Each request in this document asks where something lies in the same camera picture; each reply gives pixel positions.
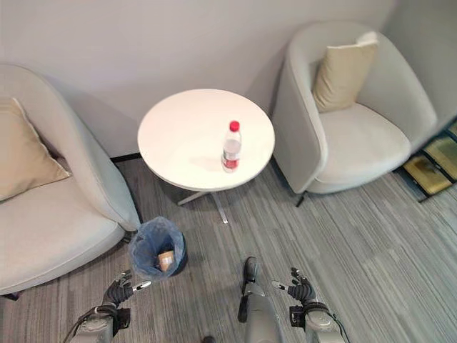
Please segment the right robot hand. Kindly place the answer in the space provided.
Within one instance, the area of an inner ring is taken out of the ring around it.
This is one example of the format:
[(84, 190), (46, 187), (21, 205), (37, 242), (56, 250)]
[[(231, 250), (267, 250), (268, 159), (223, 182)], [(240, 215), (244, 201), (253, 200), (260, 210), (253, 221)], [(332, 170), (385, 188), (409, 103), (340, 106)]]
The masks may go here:
[(289, 296), (299, 301), (301, 304), (312, 302), (316, 299), (316, 293), (310, 281), (302, 275), (299, 269), (291, 267), (292, 285), (285, 285), (273, 280), (271, 282), (274, 288), (287, 292)]

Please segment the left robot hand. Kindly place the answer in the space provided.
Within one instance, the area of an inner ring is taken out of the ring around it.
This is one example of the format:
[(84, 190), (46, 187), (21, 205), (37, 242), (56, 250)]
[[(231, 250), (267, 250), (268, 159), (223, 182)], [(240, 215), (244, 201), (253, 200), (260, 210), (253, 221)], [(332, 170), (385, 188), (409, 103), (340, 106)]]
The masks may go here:
[(137, 285), (131, 285), (132, 271), (127, 269), (120, 273), (105, 291), (102, 304), (118, 308), (128, 300), (135, 292), (150, 287), (151, 281), (142, 281)]

